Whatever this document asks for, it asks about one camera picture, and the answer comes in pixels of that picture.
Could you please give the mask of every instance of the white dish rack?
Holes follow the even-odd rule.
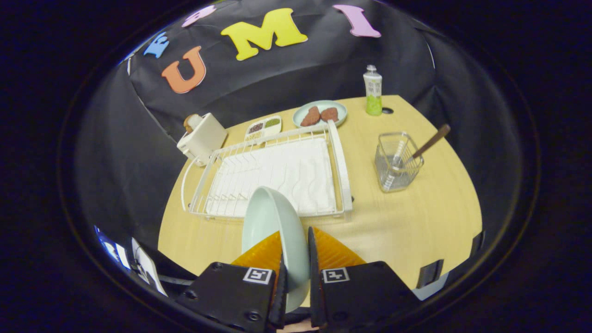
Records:
[[[340,216],[352,210],[348,171],[337,127],[330,120],[217,149],[183,209],[206,219],[242,218],[259,186],[282,193],[300,217]]]

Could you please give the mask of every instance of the black cloth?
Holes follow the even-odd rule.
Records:
[[[475,185],[487,247],[511,214],[522,176],[512,109],[488,74],[489,64],[395,8],[370,0],[339,3],[362,7],[382,36],[353,36],[331,2],[225,1],[187,28],[181,27],[185,17],[169,25],[170,44],[158,59],[143,55],[148,41],[114,69],[76,138],[76,179],[86,218],[113,240],[133,236],[156,249],[164,208],[186,161],[175,141],[188,115],[211,112],[230,127],[310,101],[361,97],[362,74],[373,64],[384,78],[384,95],[402,96],[436,127],[451,125],[448,141]],[[284,7],[294,10],[295,25],[308,40],[273,44],[236,60],[234,44],[220,31],[239,21],[261,26],[267,12]],[[205,78],[177,94],[162,71],[178,60],[183,77],[191,77],[182,55],[195,46],[202,48]]]

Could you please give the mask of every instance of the light blue plate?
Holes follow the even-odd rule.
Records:
[[[304,117],[306,117],[306,115],[308,114],[308,110],[314,106],[318,107],[319,112],[323,112],[323,110],[325,110],[326,108],[336,107],[338,119],[337,119],[337,122],[335,123],[335,126],[341,125],[343,123],[343,121],[345,120],[345,117],[348,116],[347,108],[343,104],[337,103],[336,101],[324,100],[324,101],[310,102],[308,104],[304,104],[303,106],[301,106],[298,110],[296,110],[296,112],[292,116],[292,121],[294,122],[296,127],[306,127],[306,126],[300,126],[300,123],[302,123],[302,121],[304,120]],[[319,120],[319,122],[317,124],[324,123],[324,122],[325,121],[323,121],[323,119],[321,119],[321,120]]]

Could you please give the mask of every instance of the wooden utensil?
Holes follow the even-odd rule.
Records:
[[[441,138],[445,137],[448,134],[448,132],[450,132],[450,125],[444,124],[442,127],[440,127],[438,132],[436,134],[434,134],[434,136],[432,136],[431,139],[429,139],[423,146],[421,146],[420,149],[418,149],[413,154],[413,156],[411,156],[408,160],[405,161],[405,163],[403,163],[403,166],[405,166],[410,161],[418,158],[423,153],[425,153],[426,150],[430,149],[430,147],[432,147],[434,144],[436,144],[436,142],[440,141]]]

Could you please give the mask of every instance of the green bottle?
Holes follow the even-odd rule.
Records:
[[[364,73],[366,83],[366,113],[372,116],[382,114],[382,76],[376,72],[374,65],[368,65]]]

